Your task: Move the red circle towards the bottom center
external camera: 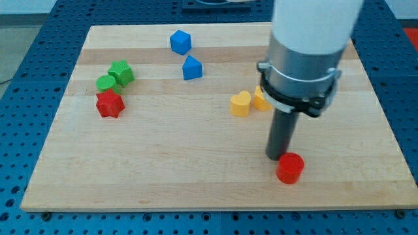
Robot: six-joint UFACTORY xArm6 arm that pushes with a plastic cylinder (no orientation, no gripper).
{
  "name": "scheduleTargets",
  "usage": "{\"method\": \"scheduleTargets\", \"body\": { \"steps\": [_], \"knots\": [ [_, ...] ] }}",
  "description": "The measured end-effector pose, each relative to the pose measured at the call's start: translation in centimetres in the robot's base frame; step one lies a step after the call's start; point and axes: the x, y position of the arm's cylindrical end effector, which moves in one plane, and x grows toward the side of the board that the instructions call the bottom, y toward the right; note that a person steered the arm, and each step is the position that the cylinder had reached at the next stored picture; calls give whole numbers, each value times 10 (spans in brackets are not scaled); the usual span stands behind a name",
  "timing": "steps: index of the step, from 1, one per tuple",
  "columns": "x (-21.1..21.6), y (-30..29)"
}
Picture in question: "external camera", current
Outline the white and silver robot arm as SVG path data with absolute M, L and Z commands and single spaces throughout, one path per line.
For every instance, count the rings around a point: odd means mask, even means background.
M 258 63 L 265 99 L 316 118 L 332 102 L 363 0 L 275 0 L 266 59 Z

